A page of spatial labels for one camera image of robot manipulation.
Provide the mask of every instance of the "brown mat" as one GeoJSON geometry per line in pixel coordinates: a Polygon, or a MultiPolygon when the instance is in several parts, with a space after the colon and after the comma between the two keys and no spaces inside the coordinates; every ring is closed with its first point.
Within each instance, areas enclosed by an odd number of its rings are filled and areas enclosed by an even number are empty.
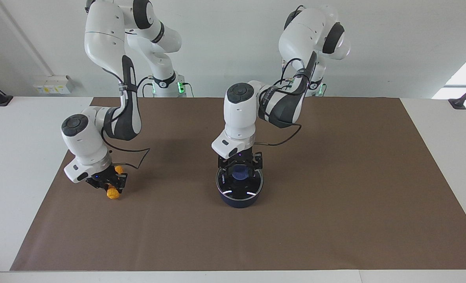
{"type": "Polygon", "coordinates": [[[255,147],[265,186],[246,209],[215,187],[222,103],[141,99],[142,133],[115,144],[152,151],[121,198],[60,169],[11,270],[466,269],[466,215],[400,100],[307,99],[293,140],[255,147]]]}

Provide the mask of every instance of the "white wall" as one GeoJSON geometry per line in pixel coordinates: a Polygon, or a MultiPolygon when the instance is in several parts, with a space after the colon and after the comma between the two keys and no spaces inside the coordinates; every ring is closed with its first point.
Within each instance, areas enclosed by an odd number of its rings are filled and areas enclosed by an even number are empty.
{"type": "MultiPolygon", "coordinates": [[[[74,95],[118,95],[116,81],[84,53],[85,0],[0,1],[53,72],[71,76],[78,85],[74,95]]],[[[182,35],[182,49],[170,56],[197,96],[222,96],[231,84],[251,79],[274,82],[280,74],[278,38],[299,4],[334,5],[352,42],[349,57],[328,64],[326,95],[429,98],[466,61],[466,0],[152,2],[161,21],[182,35]]],[[[9,46],[17,44],[0,36],[0,52],[22,60],[9,59],[13,72],[22,80],[41,75],[22,59],[28,59],[22,48],[7,54],[9,46]]],[[[150,74],[139,55],[127,54],[138,78],[150,74]]]]}

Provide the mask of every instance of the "white table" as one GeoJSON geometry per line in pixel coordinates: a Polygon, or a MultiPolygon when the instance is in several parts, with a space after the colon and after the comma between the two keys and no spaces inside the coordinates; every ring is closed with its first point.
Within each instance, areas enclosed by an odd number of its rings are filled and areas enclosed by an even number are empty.
{"type": "MultiPolygon", "coordinates": [[[[91,100],[15,97],[0,107],[0,282],[466,282],[466,270],[8,272],[67,152],[60,125],[91,100]]],[[[466,112],[444,100],[402,102],[466,213],[466,112]]]]}

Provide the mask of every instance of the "white robotic arm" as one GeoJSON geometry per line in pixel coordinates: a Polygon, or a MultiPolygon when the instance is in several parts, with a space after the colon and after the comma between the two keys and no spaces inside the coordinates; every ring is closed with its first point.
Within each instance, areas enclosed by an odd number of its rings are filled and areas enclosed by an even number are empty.
{"type": "Polygon", "coordinates": [[[300,11],[298,7],[287,18],[278,48],[287,64],[296,69],[293,84],[282,90],[276,86],[284,81],[282,77],[274,85],[250,81],[231,86],[224,98],[226,125],[212,143],[219,155],[217,186],[222,199],[237,208],[252,204],[263,185],[262,156],[252,152],[256,116],[279,128],[297,125],[301,129],[296,121],[302,102],[306,92],[322,82],[324,57],[345,58],[350,43],[334,9],[324,6],[300,11]]]}
{"type": "MultiPolygon", "coordinates": [[[[141,43],[140,50],[151,56],[176,52],[181,47],[181,37],[158,20],[148,0],[87,0],[86,11],[85,51],[94,63],[117,78],[121,107],[90,106],[63,122],[62,137],[75,155],[64,171],[74,183],[86,179],[96,188],[114,187],[122,192],[127,174],[114,169],[103,133],[110,138],[131,140],[142,127],[134,66],[125,55],[125,29],[136,31],[136,35],[130,36],[141,43]]],[[[168,59],[166,64],[151,68],[156,80],[156,73],[170,73],[171,62],[168,59]]]]}

